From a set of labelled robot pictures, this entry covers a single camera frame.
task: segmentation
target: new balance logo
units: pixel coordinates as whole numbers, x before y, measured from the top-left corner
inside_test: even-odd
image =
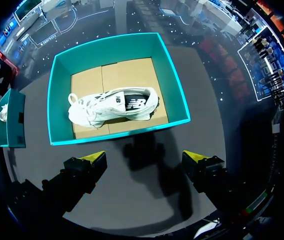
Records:
[[[126,106],[126,109],[140,109],[145,105],[145,103],[145,99],[131,99]]]

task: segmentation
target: white sneaker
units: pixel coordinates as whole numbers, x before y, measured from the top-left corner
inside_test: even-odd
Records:
[[[80,99],[70,93],[68,101],[70,121],[88,128],[100,128],[111,119],[149,120],[159,105],[159,97],[152,87],[122,87]]]

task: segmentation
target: cardboard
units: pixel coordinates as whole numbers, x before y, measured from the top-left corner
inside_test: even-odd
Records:
[[[140,58],[95,67],[71,77],[71,91],[79,98],[122,87],[152,87],[159,97],[159,106],[150,120],[133,121],[119,118],[106,121],[100,128],[73,124],[76,139],[127,132],[167,124],[168,116],[160,85],[151,58]]]
[[[82,98],[89,94],[103,93],[102,68],[98,66],[72,75],[71,92],[76,94],[78,98]],[[72,126],[75,139],[89,138],[110,133],[109,127],[105,124],[99,128],[88,128],[74,123]]]

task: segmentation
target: shoe tongue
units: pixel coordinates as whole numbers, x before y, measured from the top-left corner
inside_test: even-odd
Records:
[[[105,99],[105,104],[110,106],[118,111],[125,112],[126,111],[126,101],[124,98],[124,91],[119,91],[108,96]]]

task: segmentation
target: cardboard box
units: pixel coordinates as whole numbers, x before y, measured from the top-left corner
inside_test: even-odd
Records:
[[[95,67],[76,73],[71,77],[71,91],[79,98],[122,87],[154,88],[159,97],[159,106],[155,109],[151,119],[130,121],[127,118],[118,118],[106,121],[100,128],[82,127],[73,123],[76,139],[121,133],[169,123],[160,85],[150,57]]]
[[[159,107],[147,121],[114,119],[98,129],[68,118],[68,95],[79,98],[120,87],[153,87]],[[53,146],[78,144],[169,128],[190,121],[179,77],[158,33],[135,33],[87,42],[54,57],[47,94]]]

